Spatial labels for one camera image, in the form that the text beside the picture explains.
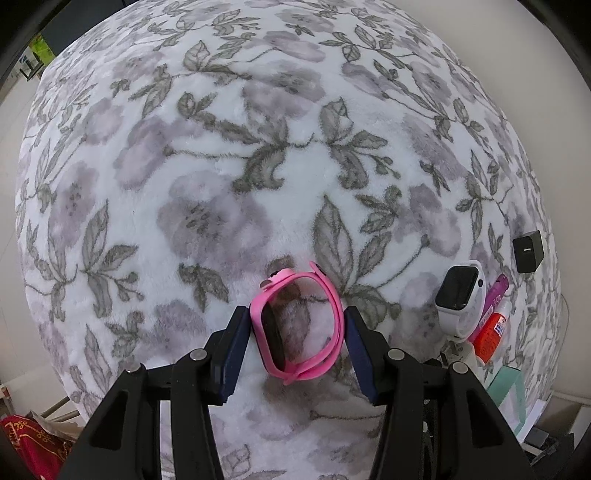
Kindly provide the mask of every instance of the pink watch strap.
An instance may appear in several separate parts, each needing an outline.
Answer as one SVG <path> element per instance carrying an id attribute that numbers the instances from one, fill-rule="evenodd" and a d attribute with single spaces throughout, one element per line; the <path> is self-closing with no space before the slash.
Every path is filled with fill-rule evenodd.
<path id="1" fill-rule="evenodd" d="M 317 378 L 325 374 L 335 364 L 343 345 L 345 315 L 339 293 L 318 265 L 310 262 L 310 266 L 313 272 L 295 273 L 289 268 L 277 272 L 261 284 L 263 292 L 253 299 L 250 306 L 252 329 L 255 332 L 256 342 L 259 346 L 265 369 L 273 377 L 283 379 L 284 385 L 288 385 L 295 380 L 311 380 L 312 378 Z M 292 363 L 286 359 L 285 370 L 282 371 L 277 368 L 271 356 L 267 336 L 262 325 L 262 310 L 280 290 L 298 278 L 311 278 L 322 287 L 333 310 L 335 329 L 328 344 L 320 352 L 300 363 Z"/>

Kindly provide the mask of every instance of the white smartwatch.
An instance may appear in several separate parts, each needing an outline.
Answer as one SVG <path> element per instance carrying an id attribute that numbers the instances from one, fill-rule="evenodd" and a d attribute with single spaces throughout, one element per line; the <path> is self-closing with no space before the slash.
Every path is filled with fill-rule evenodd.
<path id="1" fill-rule="evenodd" d="M 486 281 L 477 260 L 454 265 L 447 271 L 435 306 L 443 333 L 463 342 L 476 329 L 486 297 Z"/>

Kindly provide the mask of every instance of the white wall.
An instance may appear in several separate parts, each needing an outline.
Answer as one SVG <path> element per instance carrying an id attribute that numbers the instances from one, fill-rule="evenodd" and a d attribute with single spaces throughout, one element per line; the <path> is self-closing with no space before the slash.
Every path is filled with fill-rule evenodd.
<path id="1" fill-rule="evenodd" d="M 591 91 L 517 0 L 394 0 L 474 70 L 517 131 L 550 213 L 570 306 L 555 388 L 591 398 Z"/>
<path id="2" fill-rule="evenodd" d="M 19 414 L 44 411 L 66 396 L 29 314 L 14 234 L 18 155 L 37 85 L 21 78 L 0 103 L 0 383 Z M 70 403 L 59 412 L 71 410 Z"/>

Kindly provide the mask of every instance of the red fabric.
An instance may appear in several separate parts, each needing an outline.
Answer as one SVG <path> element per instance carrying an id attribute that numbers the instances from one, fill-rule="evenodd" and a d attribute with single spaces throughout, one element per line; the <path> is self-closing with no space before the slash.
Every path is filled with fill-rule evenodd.
<path id="1" fill-rule="evenodd" d="M 14 449 L 29 470 L 41 479 L 57 480 L 61 466 L 72 449 L 72 442 L 47 433 L 34 420 L 12 415 L 0 420 Z"/>

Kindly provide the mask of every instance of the pink smartwatch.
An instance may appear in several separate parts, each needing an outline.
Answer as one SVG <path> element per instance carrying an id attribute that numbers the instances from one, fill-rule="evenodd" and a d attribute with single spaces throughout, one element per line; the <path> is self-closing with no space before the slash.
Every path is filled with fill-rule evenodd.
<path id="1" fill-rule="evenodd" d="M 339 356 L 345 335 L 345 315 L 335 286 L 314 262 L 310 262 L 312 272 L 296 273 L 289 268 L 279 270 L 261 283 L 263 292 L 251 303 L 252 329 L 261 353 L 265 369 L 273 377 L 281 378 L 284 385 L 295 380 L 311 380 L 325 374 Z M 292 363 L 285 358 L 283 341 L 277 320 L 269 301 L 277 293 L 298 278 L 311 278 L 326 293 L 335 318 L 335 330 L 328 344 L 317 354 L 300 363 Z"/>

